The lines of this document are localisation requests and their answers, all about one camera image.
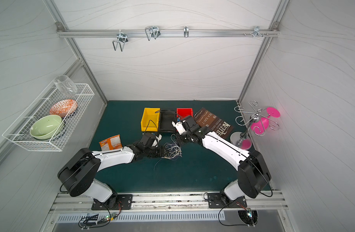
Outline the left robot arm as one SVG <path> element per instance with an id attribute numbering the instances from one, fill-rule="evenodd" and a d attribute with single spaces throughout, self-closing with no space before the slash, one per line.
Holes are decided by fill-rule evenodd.
<path id="1" fill-rule="evenodd" d="M 136 162 L 144 157 L 160 158 L 163 149 L 156 143 L 148 147 L 133 143 L 123 148 L 106 152 L 80 149 L 58 172 L 58 179 L 72 197 L 87 196 L 101 203 L 116 197 L 116 192 L 97 180 L 98 172 L 106 168 Z"/>

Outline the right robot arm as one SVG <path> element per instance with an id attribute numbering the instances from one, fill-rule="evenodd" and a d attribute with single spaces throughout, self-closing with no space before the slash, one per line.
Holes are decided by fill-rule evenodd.
<path id="1" fill-rule="evenodd" d="M 196 143 L 215 152 L 237 171 L 237 180 L 229 183 L 222 191 L 230 200 L 243 196 L 255 199 L 271 180 L 260 152 L 240 149 L 207 127 L 195 131 L 177 129 L 176 137 L 183 143 Z"/>

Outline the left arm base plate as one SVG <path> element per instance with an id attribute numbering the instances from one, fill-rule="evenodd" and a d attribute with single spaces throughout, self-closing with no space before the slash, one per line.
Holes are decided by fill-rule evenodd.
<path id="1" fill-rule="evenodd" d="M 112 195 L 104 203 L 99 202 L 97 199 L 93 199 L 91 210 L 130 210 L 133 202 L 132 194 L 118 194 Z"/>

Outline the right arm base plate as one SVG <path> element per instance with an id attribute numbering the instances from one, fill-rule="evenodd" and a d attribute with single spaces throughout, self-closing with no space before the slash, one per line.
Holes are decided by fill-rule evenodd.
<path id="1" fill-rule="evenodd" d="M 208 202 L 208 207 L 212 209 L 247 208 L 245 196 L 231 200 L 224 193 L 204 193 L 203 198 Z"/>

